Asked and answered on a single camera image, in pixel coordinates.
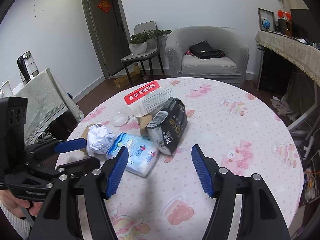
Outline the person's left hand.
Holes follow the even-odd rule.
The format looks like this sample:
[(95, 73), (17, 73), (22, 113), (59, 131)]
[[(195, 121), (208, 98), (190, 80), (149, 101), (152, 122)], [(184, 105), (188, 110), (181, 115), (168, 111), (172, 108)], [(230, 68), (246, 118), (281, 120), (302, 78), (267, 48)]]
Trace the person's left hand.
[(9, 190), (1, 190), (1, 203), (18, 218), (25, 217), (22, 208), (28, 209), (31, 216), (37, 216), (42, 207), (40, 202), (33, 202), (31, 206), (29, 201), (14, 197)]

